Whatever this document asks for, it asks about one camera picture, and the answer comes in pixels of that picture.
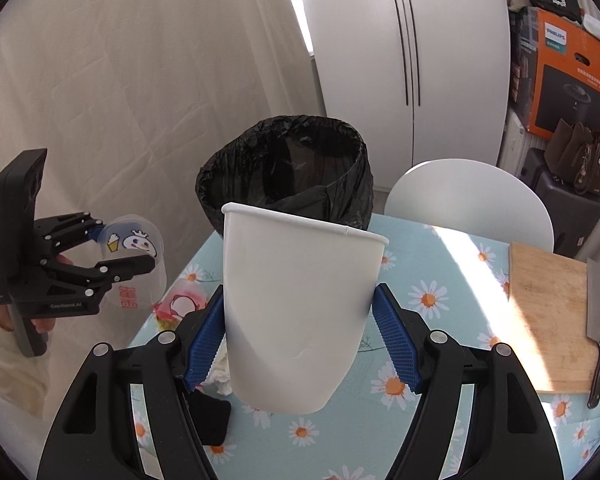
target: cardboard box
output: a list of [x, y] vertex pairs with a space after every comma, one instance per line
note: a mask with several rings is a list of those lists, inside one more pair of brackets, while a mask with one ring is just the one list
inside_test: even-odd
[[600, 40], [547, 10], [516, 15], [513, 109], [526, 130], [550, 139], [560, 119], [600, 131]]

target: cutting board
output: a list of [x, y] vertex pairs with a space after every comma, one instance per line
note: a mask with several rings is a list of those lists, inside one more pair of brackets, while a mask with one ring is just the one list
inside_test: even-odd
[[586, 264], [511, 244], [508, 317], [507, 342], [538, 392], [589, 392], [598, 346], [586, 336]]

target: black trash bag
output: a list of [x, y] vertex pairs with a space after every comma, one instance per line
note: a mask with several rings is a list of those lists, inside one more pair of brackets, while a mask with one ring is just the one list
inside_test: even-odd
[[260, 121], [200, 168], [196, 194], [222, 235], [228, 202], [365, 229], [374, 178], [360, 134], [314, 116]]

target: floral tablecloth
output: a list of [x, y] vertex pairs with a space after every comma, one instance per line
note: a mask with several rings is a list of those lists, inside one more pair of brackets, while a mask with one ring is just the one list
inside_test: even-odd
[[[373, 215], [369, 231], [390, 241], [379, 282], [403, 308], [419, 311], [430, 328], [445, 330], [460, 344], [490, 348], [506, 340], [499, 310], [508, 295], [508, 245], [464, 233]], [[196, 307], [222, 280], [222, 239], [214, 233], [181, 275], [195, 283]], [[262, 277], [263, 286], [267, 280]], [[178, 294], [171, 292], [170, 304]], [[144, 344], [174, 326], [152, 314], [132, 345]], [[464, 386], [451, 446], [441, 478], [459, 467], [466, 439], [472, 386]], [[205, 391], [218, 395], [214, 386]], [[132, 391], [136, 433], [152, 451], [142, 389]], [[233, 410], [223, 446], [207, 447], [221, 480], [383, 480], [406, 435], [418, 397], [400, 382], [370, 316], [358, 355], [327, 405], [317, 413], [290, 416], [254, 410], [230, 395]], [[586, 395], [541, 395], [556, 437], [565, 478], [571, 479], [600, 443], [600, 405], [589, 410]]]

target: white wardrobe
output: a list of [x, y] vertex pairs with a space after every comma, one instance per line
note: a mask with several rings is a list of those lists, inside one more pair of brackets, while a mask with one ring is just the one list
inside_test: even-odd
[[327, 114], [368, 146], [375, 186], [436, 158], [496, 164], [506, 0], [304, 0]]

